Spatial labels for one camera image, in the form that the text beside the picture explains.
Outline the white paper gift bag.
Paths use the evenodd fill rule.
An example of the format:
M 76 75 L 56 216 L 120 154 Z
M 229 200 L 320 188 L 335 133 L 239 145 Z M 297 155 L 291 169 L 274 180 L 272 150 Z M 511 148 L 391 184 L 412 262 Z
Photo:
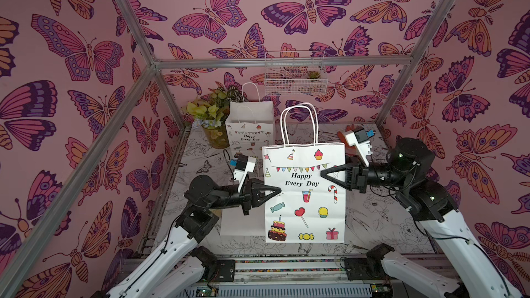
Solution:
M 265 236 L 265 216 L 263 208 L 253 208 L 244 215 L 240 208 L 222 211 L 221 236 Z

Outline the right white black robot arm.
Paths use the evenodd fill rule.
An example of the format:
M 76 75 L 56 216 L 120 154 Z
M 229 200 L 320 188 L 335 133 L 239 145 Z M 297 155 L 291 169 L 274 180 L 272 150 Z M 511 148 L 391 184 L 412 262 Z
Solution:
M 458 274 L 453 280 L 410 261 L 387 244 L 366 253 L 361 267 L 378 279 L 390 277 L 426 297 L 524 297 L 522 289 L 508 278 L 500 262 L 470 231 L 455 199 L 427 173 L 435 155 L 419 139 L 401 139 L 387 153 L 385 163 L 351 157 L 346 164 L 321 172 L 335 187 L 365 193 L 368 187 L 387 188 L 389 194 L 411 215 L 413 223 L 429 240 L 435 241 Z

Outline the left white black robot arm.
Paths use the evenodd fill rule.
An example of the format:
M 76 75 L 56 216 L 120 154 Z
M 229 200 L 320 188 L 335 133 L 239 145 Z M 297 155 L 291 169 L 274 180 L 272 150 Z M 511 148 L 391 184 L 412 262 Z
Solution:
M 246 177 L 243 188 L 219 186 L 208 175 L 199 175 L 184 196 L 188 203 L 173 221 L 163 242 L 123 281 L 94 297 L 173 297 L 205 275 L 217 274 L 218 258 L 202 240 L 214 229 L 215 210 L 241 208 L 245 215 L 281 193 L 259 179 Z

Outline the red rubber glove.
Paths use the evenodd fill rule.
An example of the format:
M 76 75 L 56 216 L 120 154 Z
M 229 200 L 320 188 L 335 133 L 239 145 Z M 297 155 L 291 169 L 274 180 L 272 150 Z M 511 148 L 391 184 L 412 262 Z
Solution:
M 343 131 L 338 131 L 337 132 L 337 136 L 339 138 L 339 140 L 345 145 L 345 146 L 350 146 L 346 136 L 353 132 L 355 129 L 357 128 L 357 126 L 355 124 L 349 124 L 346 126 L 346 128 L 343 130 Z

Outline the potted green leafy plant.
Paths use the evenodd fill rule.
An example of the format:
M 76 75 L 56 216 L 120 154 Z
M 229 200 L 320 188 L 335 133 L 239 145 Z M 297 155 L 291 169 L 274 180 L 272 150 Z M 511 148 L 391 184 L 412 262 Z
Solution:
M 186 105 L 186 113 L 203 129 L 208 143 L 215 149 L 229 147 L 226 120 L 231 103 L 242 103 L 246 95 L 239 90 L 216 88 L 205 97 L 197 98 Z

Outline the small plant in basket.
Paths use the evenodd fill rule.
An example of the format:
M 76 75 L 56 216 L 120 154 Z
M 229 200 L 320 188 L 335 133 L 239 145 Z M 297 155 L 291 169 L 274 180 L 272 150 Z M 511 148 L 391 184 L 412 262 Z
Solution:
M 309 71 L 306 75 L 307 79 L 319 79 L 321 74 L 319 71 Z

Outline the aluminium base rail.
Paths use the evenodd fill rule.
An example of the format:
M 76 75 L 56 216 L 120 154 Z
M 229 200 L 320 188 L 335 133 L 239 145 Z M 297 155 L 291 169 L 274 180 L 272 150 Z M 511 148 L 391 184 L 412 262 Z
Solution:
M 166 275 L 130 274 L 107 297 L 422 297 L 388 275 L 354 274 L 345 257 L 188 257 Z

